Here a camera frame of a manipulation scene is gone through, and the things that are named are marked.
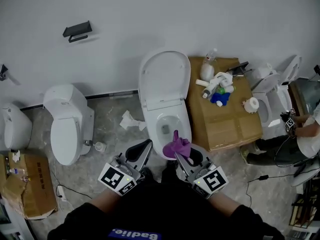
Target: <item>white t-shirt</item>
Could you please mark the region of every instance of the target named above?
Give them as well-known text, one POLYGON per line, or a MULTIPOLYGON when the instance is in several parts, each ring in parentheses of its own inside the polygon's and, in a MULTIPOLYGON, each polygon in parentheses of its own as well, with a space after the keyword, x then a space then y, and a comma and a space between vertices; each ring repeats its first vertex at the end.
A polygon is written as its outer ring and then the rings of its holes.
MULTIPOLYGON (((305 121, 303 126, 308 126, 317 122, 320 125, 320 104, 316 106, 313 115, 305 121)), ((299 149, 307 158, 314 157, 320 150, 320 134, 315 137, 297 137, 299 149)))

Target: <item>black shoe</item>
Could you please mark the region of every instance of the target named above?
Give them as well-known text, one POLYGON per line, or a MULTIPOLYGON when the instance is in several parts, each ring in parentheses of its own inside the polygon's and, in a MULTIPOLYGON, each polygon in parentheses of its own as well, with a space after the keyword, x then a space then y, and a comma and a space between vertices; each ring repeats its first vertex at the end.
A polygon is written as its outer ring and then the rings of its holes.
POLYGON ((178 162, 177 160, 169 160, 168 162, 166 162, 166 167, 167 168, 174 168, 174 170, 178 169, 178 162))
POLYGON ((154 175, 148 167, 143 167, 140 173, 144 176, 144 179, 142 179, 144 181, 150 181, 154 179, 154 175))

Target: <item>toilet tank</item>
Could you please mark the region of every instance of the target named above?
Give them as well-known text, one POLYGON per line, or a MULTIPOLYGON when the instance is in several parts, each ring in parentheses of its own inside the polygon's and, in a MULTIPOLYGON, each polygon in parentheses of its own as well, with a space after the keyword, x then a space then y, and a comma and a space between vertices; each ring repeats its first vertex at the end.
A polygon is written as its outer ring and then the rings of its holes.
POLYGON ((53 119, 79 118, 87 111, 87 99, 72 84, 51 87, 44 95, 43 105, 53 119))

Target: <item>white toilet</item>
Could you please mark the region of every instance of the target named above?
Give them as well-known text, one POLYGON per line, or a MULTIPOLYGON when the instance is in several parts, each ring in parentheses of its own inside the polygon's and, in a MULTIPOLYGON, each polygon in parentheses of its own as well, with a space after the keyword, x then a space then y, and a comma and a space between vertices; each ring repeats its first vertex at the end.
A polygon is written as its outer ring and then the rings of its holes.
POLYGON ((80 155, 89 152, 95 112, 87 106, 85 96, 72 84, 51 87, 44 95, 43 105, 51 113, 51 147, 57 161, 69 166, 80 155))
POLYGON ((289 84, 296 80, 302 57, 295 56, 289 66, 281 74, 278 84, 267 94, 271 110, 277 116, 292 109, 292 102, 288 92, 289 84))
POLYGON ((280 79, 278 73, 271 73, 262 79, 252 90, 252 95, 259 101, 258 113, 262 127, 268 127, 273 120, 273 113, 270 107, 267 93, 277 86, 280 79))
POLYGON ((192 141, 185 98, 188 94, 191 66, 188 57, 175 50, 149 53, 139 72, 139 98, 153 148, 163 158, 163 147, 172 142, 174 131, 192 141))
POLYGON ((31 138, 32 122, 12 103, 7 103, 2 107, 4 119, 4 144, 7 149, 25 149, 31 138))

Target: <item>blue label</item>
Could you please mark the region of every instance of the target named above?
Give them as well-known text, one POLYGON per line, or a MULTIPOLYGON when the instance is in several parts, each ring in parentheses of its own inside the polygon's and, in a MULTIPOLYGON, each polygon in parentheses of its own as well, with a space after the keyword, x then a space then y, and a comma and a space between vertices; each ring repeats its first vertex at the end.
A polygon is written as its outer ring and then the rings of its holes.
POLYGON ((143 231, 133 231, 121 228, 114 228, 108 235, 112 238, 135 239, 135 240, 161 240, 161 234, 143 231))

